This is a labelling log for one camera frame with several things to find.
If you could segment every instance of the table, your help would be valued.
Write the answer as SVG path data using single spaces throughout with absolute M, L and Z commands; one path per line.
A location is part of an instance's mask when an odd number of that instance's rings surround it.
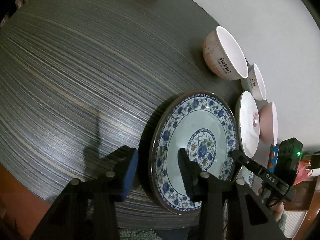
M 218 23 L 192 0 L 31 0 L 0 31 L 0 162 L 52 202 L 72 178 L 97 177 L 110 153 L 139 149 L 124 228 L 198 223 L 160 207 L 148 182 L 158 120 L 174 98 L 204 89 L 234 111 L 239 81 L 206 67 L 201 44 Z

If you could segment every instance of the white radiator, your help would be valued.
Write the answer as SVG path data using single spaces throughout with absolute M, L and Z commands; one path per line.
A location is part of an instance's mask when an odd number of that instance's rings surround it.
M 303 222 L 306 211 L 284 211 L 287 215 L 287 221 L 284 227 L 284 235 L 288 238 L 293 238 L 298 232 L 301 223 Z

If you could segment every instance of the floral pattern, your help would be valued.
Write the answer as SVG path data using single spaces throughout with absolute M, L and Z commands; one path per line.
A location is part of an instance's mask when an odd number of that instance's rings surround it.
M 207 171 L 216 156 L 216 140 L 211 131 L 206 128 L 199 129 L 191 136 L 187 153 L 189 159 L 199 163 L 203 171 Z
M 256 128 L 259 122 L 259 114 L 258 112 L 254 112 L 254 114 L 252 115 L 253 119 L 252 119 L 252 125 L 253 128 Z
M 225 131 L 227 152 L 219 179 L 228 179 L 233 165 L 230 152 L 237 148 L 236 126 L 233 118 L 229 110 L 217 98 L 207 94 L 196 94 L 187 97 L 172 110 L 157 141 L 154 180 L 164 202 L 178 211 L 188 212 L 201 208 L 201 202 L 193 203 L 188 196 L 178 193 L 172 187 L 166 170 L 167 149 L 171 136 L 179 122 L 196 110 L 209 111 L 214 114 Z M 208 170 L 216 154 L 214 135 L 207 129 L 195 131 L 189 140 L 187 151 L 191 160 L 200 163 L 203 170 Z
M 249 177 L 248 177 L 248 185 L 250 188 L 253 186 L 253 181 L 254 181 L 254 173 L 252 171 L 249 171 Z

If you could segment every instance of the plate rim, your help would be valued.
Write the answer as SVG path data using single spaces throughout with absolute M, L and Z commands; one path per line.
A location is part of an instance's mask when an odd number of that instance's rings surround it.
M 237 138 L 237 142 L 236 142 L 236 149 L 239 149 L 239 135 L 238 135 L 238 129 L 237 129 L 237 124 L 236 124 L 236 120 L 235 120 L 235 117 L 233 115 L 233 112 L 231 111 L 229 105 L 225 102 L 225 100 L 223 100 L 221 97 L 217 96 L 216 94 L 214 94 L 213 92 L 210 92 L 208 90 L 193 90 L 193 91 L 189 91 L 189 92 L 185 92 L 185 93 L 182 93 L 180 94 L 168 107 L 167 109 L 164 111 L 164 113 L 162 114 L 157 126 L 156 126 L 156 129 L 153 133 L 153 137 L 152 137 L 152 140 L 151 140 L 151 145 L 150 145 L 150 150 L 149 150 L 149 160 L 148 160 L 148 173 L 149 173 L 149 182 L 150 182 L 150 185 L 151 185 L 151 190 L 153 192 L 153 195 L 156 196 L 156 200 L 158 202 L 160 202 L 161 206 L 163 206 L 165 209 L 167 209 L 168 211 L 170 211 L 171 213 L 174 213 L 174 214 L 177 214 L 177 215 L 192 215 L 192 214 L 198 214 L 200 213 L 200 210 L 201 208 L 197 209 L 197 210 L 191 210 L 191 211 L 179 211 L 179 210 L 176 210 L 172 207 L 170 207 L 161 197 L 160 193 L 158 192 L 157 190 L 157 187 L 156 187 L 156 182 L 154 180 L 154 174 L 155 174 L 155 171 L 153 169 L 153 163 L 154 161 L 156 160 L 155 159 L 155 154 L 154 154 L 154 151 L 155 151 L 155 144 L 156 144 L 156 141 L 158 141 L 158 138 L 160 136 L 160 132 L 162 131 L 162 127 L 165 123 L 165 121 L 167 120 L 169 114 L 172 112 L 172 110 L 177 106 L 178 103 L 180 103 L 183 99 L 187 98 L 187 97 L 190 97 L 190 96 L 193 96 L 193 95 L 196 95 L 196 94 L 206 94 L 206 95 L 209 95 L 209 96 L 213 96 L 215 97 L 216 99 L 218 99 L 224 106 L 225 108 L 229 111 L 230 113 L 230 116 L 231 116 L 231 119 L 235 125 L 235 131 L 236 131 L 236 138 Z M 234 167 L 234 164 L 233 164 L 233 167 L 231 169 L 231 173 L 229 175 L 229 178 L 228 178 L 228 181 L 231 180 L 231 178 L 233 177 L 233 173 L 235 172 L 235 167 Z

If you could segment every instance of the blue gripper pad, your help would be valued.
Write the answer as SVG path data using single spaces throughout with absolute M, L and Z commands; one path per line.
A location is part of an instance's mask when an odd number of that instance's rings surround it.
M 121 187 L 121 200 L 124 201 L 126 197 L 129 195 L 130 190 L 132 188 L 133 179 L 136 174 L 137 166 L 138 166 L 138 150 L 136 148 L 130 148 L 128 157 L 126 159 L 126 164 L 128 165 L 127 171 L 124 174 L 122 187 Z

